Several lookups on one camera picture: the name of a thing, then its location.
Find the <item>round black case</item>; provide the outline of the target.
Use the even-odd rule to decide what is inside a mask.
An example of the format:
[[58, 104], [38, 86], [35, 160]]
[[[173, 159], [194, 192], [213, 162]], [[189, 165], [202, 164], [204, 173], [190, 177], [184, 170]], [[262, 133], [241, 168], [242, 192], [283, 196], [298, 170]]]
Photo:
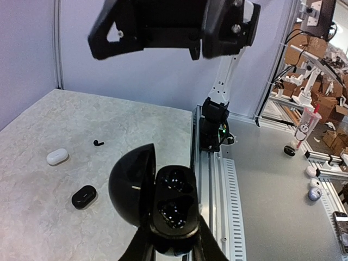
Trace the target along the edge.
[[156, 253], [184, 256], [197, 241], [200, 224], [196, 178], [192, 169], [156, 169], [154, 144], [131, 150], [114, 165], [108, 192], [118, 214], [144, 229]]

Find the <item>white earbud charging case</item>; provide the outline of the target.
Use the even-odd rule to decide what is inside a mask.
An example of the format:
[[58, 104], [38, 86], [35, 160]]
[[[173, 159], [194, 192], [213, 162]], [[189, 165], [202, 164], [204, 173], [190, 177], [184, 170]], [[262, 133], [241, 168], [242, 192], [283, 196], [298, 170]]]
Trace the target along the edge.
[[69, 158], [69, 153], [65, 148], [59, 148], [55, 151], [50, 152], [46, 156], [46, 162], [50, 166], [59, 165]]

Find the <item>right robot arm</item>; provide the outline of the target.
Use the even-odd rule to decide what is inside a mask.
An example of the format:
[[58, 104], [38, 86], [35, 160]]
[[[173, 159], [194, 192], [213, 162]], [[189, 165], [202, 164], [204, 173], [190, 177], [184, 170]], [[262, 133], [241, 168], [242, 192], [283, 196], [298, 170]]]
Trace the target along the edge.
[[188, 49], [192, 60], [220, 58], [202, 108], [202, 133], [227, 126], [228, 82], [252, 46], [261, 7], [251, 1], [105, 1], [90, 31], [92, 56], [104, 60], [146, 48]]

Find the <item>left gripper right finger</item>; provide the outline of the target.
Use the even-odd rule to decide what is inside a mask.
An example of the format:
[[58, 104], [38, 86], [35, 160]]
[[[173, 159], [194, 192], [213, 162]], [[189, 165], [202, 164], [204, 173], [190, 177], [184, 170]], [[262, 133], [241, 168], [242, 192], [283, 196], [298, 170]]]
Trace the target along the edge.
[[208, 227], [204, 217], [200, 215], [197, 241], [192, 250], [193, 260], [228, 261]]

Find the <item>black earbud charging case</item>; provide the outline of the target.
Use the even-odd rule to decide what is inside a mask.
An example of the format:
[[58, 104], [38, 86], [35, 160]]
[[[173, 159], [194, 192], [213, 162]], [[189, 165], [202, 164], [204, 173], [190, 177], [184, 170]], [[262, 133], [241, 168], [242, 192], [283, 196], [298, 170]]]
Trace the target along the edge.
[[83, 210], [93, 204], [97, 198], [98, 192], [95, 187], [85, 185], [72, 195], [71, 203], [76, 209]]

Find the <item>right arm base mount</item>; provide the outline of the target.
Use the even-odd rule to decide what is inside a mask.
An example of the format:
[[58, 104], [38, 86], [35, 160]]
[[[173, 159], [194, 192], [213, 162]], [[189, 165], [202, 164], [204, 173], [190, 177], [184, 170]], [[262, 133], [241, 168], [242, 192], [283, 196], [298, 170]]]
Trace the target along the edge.
[[202, 106], [199, 120], [200, 150], [219, 152], [222, 144], [232, 145], [235, 136], [228, 124], [228, 104], [216, 103], [207, 97]]

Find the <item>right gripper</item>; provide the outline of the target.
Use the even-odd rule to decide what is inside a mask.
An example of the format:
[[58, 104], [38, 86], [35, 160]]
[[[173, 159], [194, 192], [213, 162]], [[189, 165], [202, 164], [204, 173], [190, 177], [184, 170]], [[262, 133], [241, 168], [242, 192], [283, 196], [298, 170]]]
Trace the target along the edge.
[[[97, 60], [145, 48], [184, 48], [193, 60], [237, 55], [253, 45], [260, 11], [251, 1], [105, 1], [88, 44]], [[119, 41], [107, 38], [113, 25]]]

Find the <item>black stem earbud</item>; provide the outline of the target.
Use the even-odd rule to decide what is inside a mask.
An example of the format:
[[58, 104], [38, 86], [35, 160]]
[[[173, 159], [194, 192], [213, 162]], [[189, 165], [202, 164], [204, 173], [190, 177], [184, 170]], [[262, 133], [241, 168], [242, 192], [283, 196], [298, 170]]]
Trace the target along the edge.
[[102, 146], [102, 145], [104, 145], [104, 142], [103, 141], [99, 142], [98, 140], [94, 140], [93, 141], [93, 145], [96, 146], [96, 147]]

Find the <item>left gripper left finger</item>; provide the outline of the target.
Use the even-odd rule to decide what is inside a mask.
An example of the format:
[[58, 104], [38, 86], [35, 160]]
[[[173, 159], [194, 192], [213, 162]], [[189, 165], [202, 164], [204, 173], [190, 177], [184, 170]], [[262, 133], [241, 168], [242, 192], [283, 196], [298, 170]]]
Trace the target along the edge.
[[119, 261], [154, 261], [155, 259], [156, 251], [148, 238], [148, 233], [138, 228]]

